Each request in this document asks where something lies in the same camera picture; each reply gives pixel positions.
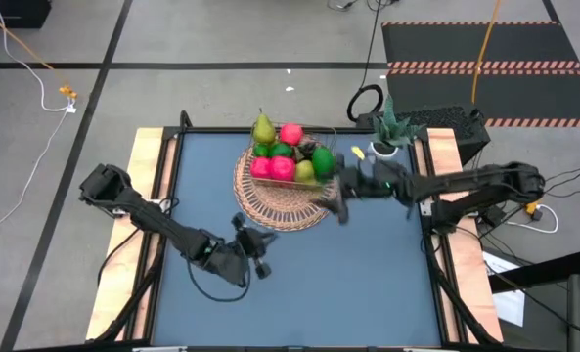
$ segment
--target concrete floor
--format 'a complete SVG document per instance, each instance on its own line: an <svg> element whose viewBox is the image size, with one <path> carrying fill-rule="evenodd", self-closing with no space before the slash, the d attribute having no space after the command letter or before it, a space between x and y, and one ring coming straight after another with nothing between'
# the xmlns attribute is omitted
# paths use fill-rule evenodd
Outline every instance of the concrete floor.
<svg viewBox="0 0 580 352"><path fill-rule="evenodd" d="M53 12L40 31L17 34L48 62L100 63L123 0L53 0ZM554 0L580 58L580 0ZM492 0L402 0L382 12L382 21L487 21ZM505 0L502 21L547 21L541 0ZM350 12L327 9L325 0L134 0L114 61L166 63L362 62L373 13L364 2ZM17 45L12 51L29 57ZM2 49L0 62L8 62ZM377 31L374 62L384 61ZM47 106L65 100L52 72L38 70ZM26 276L28 264L89 99L97 70L63 74L81 96L42 160L24 205L0 226L0 341ZM135 130L175 125L185 109L197 126L246 125L260 107L281 120L350 126L345 106L356 91L361 69L112 70L107 77L16 348L81 343L96 291L96 273L105 257L112 221L77 200L78 184L99 162L125 167ZM384 74L368 72L367 83ZM28 72L0 69L0 216L17 201L28 173L61 117L39 107L39 88ZM357 105L367 110L370 102ZM580 166L580 129L490 129L492 144L481 164L522 160L546 175ZM580 179L557 193L580 189ZM548 198L560 218L559 232L538 234L504 227L495 232L516 253L540 261L580 250L580 195ZM540 226L551 227L545 219ZM538 295L564 310L561 289L538 288ZM552 332L564 326L527 303L526 329L517 337L539 347L562 348L544 338L539 322Z"/></svg>

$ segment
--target white cable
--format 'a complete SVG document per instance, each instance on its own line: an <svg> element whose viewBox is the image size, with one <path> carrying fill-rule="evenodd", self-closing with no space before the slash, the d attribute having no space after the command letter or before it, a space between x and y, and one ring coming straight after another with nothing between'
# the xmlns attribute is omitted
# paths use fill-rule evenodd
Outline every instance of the white cable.
<svg viewBox="0 0 580 352"><path fill-rule="evenodd" d="M507 225L512 225L512 226L519 226L519 227L522 227L524 229L529 229L529 230L541 232L543 234L554 234L559 229L559 218L557 217L557 214L549 206L544 205L544 204L537 205L537 208L538 209L540 209L540 208L548 209L548 211L550 211L551 214L553 214L553 217L555 217L555 228L554 229L552 229L552 230L538 229L538 228L533 227L533 226L528 226L528 225L525 225L525 224L519 224L519 223L515 223L515 222L511 222L511 221L506 222L506 224Z"/></svg>
<svg viewBox="0 0 580 352"><path fill-rule="evenodd" d="M0 224L2 224L5 220L7 220L7 218L9 218L16 211L16 209L18 209L20 207L20 205L24 201L24 196L26 195L26 190L28 190L28 185L30 185L31 181L33 180L33 176L35 175L35 171L37 171L37 166L39 166L39 162L42 160L42 157L44 157L46 152L48 152L48 149L51 146L51 141L53 140L53 138L57 134L57 131L59 131L60 127L62 127L62 124L64 123L64 120L66 119L66 116L67 116L67 111L64 112L64 117L62 117L62 119L59 121L57 128L55 128L55 131L53 131L53 134L51 134L51 137L48 139L48 142L46 143L46 148L44 149L44 152L42 152L42 154L40 154L39 157L37 158L37 161L35 161L35 165L33 166L33 170L31 171L31 174L28 176L28 180L26 181L26 184L24 185L24 189L22 190L20 200L18 200L18 203L16 204L16 206L14 206L5 216L3 216L0 219Z"/></svg>
<svg viewBox="0 0 580 352"><path fill-rule="evenodd" d="M5 20L3 19L3 15L0 12L0 23L3 24L3 27L6 28L7 26L5 25ZM46 110L46 111L50 111L50 112L57 112L57 111L63 111L66 110L69 106L70 103L68 101L68 105L60 108L60 109L48 109L44 106L44 82L42 82L42 80L37 76L37 74L35 74L35 72L31 69L31 67L29 67L25 62L16 59L16 57L14 57L10 52L9 52L9 48L7 47L7 31L5 29L3 29L3 46L5 47L5 52L7 53L7 55L12 58L16 63L26 67L26 69L28 69L29 72L31 72L31 74L33 75L33 77L35 77L35 79L37 79L37 81L39 82L39 86L41 88L41 92L42 92L42 98L41 98L41 104L42 104L42 109Z"/></svg>

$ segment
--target table surface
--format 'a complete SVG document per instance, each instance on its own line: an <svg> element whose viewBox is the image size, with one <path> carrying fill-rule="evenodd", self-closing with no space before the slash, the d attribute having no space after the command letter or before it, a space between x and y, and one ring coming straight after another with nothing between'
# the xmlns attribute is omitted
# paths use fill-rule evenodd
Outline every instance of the table surface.
<svg viewBox="0 0 580 352"><path fill-rule="evenodd" d="M131 154L128 172L132 177L134 188L138 190L138 192L140 192L145 198L149 197L153 180L155 178L161 135L161 128L139 129ZM167 161L165 163L166 165L171 165L171 159L174 155L174 146L174 140L171 140L168 143L168 153L166 154ZM457 146L452 130L429 129L429 146L431 148L433 166L436 173L439 174L461 170ZM425 172L425 165L424 158L422 157L422 146L416 144L416 147L419 163L421 165L421 173L423 173ZM167 191L167 181L169 179L170 172L171 169L169 166L164 169L161 182L161 197L164 197ZM462 195L463 194L445 195L444 198L458 198ZM326 222L328 220L332 220L332 217L328 217L324 221ZM470 219L462 220L460 226L475 232L473 221ZM120 243L124 237L128 235L131 229L132 227L129 224L128 219L116 220L112 232L110 248L108 250L111 250L118 243ZM151 254L154 254L155 244L156 237L153 238L152 241ZM481 324L484 325L485 328L489 331L489 333L498 339L502 339L500 326L498 324L498 318L496 316L496 311L493 305L491 290L489 288L485 274L485 266L482 261L482 255L478 241L470 234L467 234L464 231L458 231L454 234L451 234L450 246L462 299L470 308L475 317L479 320L479 322L481 322ZM111 264L106 268L103 275L103 280L97 293L95 308L87 333L88 338L95 337L96 335L100 334L109 325L113 317L115 317L115 315L119 312L126 299L130 296L133 277L135 275L135 269L137 267L140 253L140 247L141 236L138 236L133 240L132 243L125 247L124 250L116 255L113 258ZM148 262L150 262L152 258L153 256L150 255ZM424 271L426 271L425 261L423 262L423 268ZM264 285L266 281L267 280L259 281L255 279L253 282L253 287ZM429 303L432 309L432 298ZM138 309L138 321L144 321L147 307L148 295L142 301ZM449 340L457 341L456 326L454 324L454 318L452 315L452 306L447 299L444 300L444 309L446 312L446 323L449 331ZM142 333L143 324L138 324L134 329L133 336L141 337Z"/></svg>
<svg viewBox="0 0 580 352"><path fill-rule="evenodd" d="M366 149L371 137L338 134L336 151L354 164L350 148ZM241 211L233 171L249 139L246 133L186 136L175 190L182 201L172 213L176 221L233 240L231 218ZM395 159L411 167L408 150ZM239 302L222 304L201 295L185 260L170 246L153 345L439 345L418 209L413 207L407 219L407 208L393 199L354 200L348 208L345 226L329 215L311 228L278 233L265 257L272 275L261 281L252 270L250 290ZM242 293L217 276L194 272L213 296Z"/></svg>

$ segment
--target green pear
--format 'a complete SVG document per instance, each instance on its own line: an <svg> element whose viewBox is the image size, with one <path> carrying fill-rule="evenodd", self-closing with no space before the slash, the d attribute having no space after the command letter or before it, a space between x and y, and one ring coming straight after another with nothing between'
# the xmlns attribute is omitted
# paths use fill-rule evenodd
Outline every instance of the green pear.
<svg viewBox="0 0 580 352"><path fill-rule="evenodd" d="M252 138L257 143L270 144L275 141L276 137L274 125L272 125L268 116L265 113L260 114L252 130Z"/></svg>
<svg viewBox="0 0 580 352"><path fill-rule="evenodd" d="M309 160L303 160L296 165L296 171L293 180L300 183L311 184L316 180L316 173L313 170L313 164Z"/></svg>

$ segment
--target black box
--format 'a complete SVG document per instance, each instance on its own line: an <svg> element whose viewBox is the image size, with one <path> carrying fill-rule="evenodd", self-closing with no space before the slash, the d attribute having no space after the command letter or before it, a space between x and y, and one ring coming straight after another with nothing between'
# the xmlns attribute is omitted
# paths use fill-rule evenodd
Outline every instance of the black box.
<svg viewBox="0 0 580 352"><path fill-rule="evenodd" d="M383 116L382 111L376 115ZM476 107L469 106L438 106L422 107L413 111L396 111L396 119L410 119L411 124L425 125L428 128L452 128L455 131L459 158L462 165L470 161L489 142L485 130L485 117ZM373 128L373 114L359 115L358 128Z"/></svg>
<svg viewBox="0 0 580 352"><path fill-rule="evenodd" d="M50 11L50 0L0 0L0 12L8 28L41 28Z"/></svg>

